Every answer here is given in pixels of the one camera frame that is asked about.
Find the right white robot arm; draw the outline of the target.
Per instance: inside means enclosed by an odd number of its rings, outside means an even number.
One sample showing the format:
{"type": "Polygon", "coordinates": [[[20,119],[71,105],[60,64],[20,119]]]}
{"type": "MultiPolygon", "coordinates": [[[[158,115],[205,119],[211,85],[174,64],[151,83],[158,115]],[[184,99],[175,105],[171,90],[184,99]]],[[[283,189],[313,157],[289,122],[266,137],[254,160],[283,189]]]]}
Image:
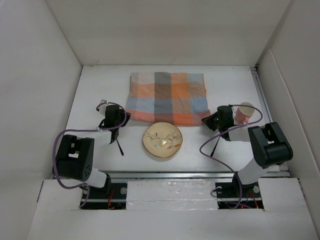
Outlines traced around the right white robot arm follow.
{"type": "Polygon", "coordinates": [[[250,187],[267,173],[271,167],[281,165],[293,158],[293,149],[276,122],[257,126],[263,118],[262,112],[248,102],[222,105],[217,111],[201,121],[212,131],[219,131],[216,136],[228,142],[250,143],[252,160],[241,170],[233,170],[231,186],[227,189],[237,197],[243,197],[250,187]]]}

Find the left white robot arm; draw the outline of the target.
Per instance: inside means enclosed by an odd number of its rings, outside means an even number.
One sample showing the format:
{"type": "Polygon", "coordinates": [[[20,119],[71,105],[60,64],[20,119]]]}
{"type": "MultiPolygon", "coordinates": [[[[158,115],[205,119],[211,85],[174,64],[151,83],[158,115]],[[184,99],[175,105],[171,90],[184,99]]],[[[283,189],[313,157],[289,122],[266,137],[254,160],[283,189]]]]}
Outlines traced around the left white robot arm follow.
{"type": "Polygon", "coordinates": [[[117,141],[119,130],[125,127],[131,114],[122,106],[111,103],[105,107],[104,119],[97,128],[66,129],[53,144],[53,174],[64,189],[93,187],[100,198],[111,194],[108,174],[93,167],[95,148],[117,141]]]}

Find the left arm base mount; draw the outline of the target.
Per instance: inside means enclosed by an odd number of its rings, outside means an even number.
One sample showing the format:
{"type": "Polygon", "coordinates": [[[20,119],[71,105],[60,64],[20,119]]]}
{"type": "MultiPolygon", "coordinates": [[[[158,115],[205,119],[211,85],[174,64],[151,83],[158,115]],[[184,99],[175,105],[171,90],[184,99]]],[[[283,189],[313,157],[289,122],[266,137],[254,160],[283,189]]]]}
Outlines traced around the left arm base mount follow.
{"type": "Polygon", "coordinates": [[[80,209],[125,210],[127,205],[127,192],[128,184],[126,182],[111,183],[106,189],[90,187],[86,202],[87,192],[85,190],[82,192],[80,209]]]}

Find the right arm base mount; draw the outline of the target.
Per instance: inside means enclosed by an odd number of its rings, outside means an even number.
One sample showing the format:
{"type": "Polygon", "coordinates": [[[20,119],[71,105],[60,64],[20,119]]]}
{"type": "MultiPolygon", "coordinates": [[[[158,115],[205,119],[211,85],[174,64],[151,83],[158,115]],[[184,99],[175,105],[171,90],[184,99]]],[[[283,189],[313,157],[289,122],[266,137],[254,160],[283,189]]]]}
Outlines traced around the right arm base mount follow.
{"type": "Polygon", "coordinates": [[[240,193],[239,184],[233,182],[216,182],[211,196],[217,199],[219,209],[264,209],[258,182],[244,185],[240,193]]]}

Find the checkered orange blue cloth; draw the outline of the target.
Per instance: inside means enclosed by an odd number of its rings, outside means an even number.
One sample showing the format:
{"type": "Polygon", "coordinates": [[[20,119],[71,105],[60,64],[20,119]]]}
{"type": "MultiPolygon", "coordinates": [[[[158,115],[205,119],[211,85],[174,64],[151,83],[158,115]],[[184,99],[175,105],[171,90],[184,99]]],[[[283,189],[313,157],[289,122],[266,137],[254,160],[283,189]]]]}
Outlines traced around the checkered orange blue cloth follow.
{"type": "Polygon", "coordinates": [[[125,110],[135,121],[200,126],[211,115],[204,75],[134,72],[125,110]]]}

